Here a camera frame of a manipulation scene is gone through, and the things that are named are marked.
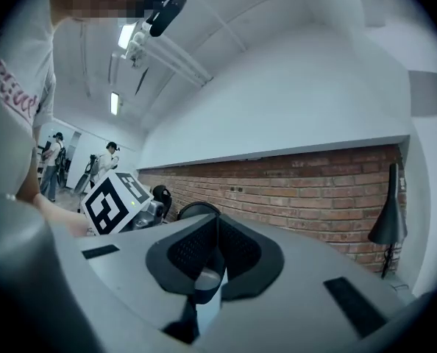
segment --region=lamp shade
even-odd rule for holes
[[[387,200],[375,225],[369,233],[369,240],[377,244],[401,243],[407,236],[407,226],[398,202],[398,165],[390,165]]]

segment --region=lamp stand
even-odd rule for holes
[[[387,274],[388,268],[390,267],[390,264],[392,263],[392,258],[394,256],[394,245],[391,244],[388,249],[383,254],[384,261],[383,261],[383,269],[382,269],[382,278],[384,278]]]

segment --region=ceiling light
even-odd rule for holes
[[[122,27],[121,36],[118,39],[118,44],[123,49],[127,49],[132,33],[135,29],[136,24],[124,25]]]
[[[117,115],[118,109],[118,94],[111,93],[110,94],[110,112],[114,115]]]

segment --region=black rectangular slot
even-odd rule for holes
[[[113,244],[98,247],[97,249],[89,249],[81,251],[81,253],[84,255],[85,259],[93,259],[94,257],[112,254],[113,252],[119,251],[117,247],[115,247]]]
[[[362,338],[386,323],[384,317],[345,277],[330,279],[323,284]]]

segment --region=blue jeans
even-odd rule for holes
[[[42,183],[40,184],[40,193],[45,195],[47,188],[49,189],[49,199],[55,200],[55,192],[57,191],[57,166],[47,166],[45,170]]]

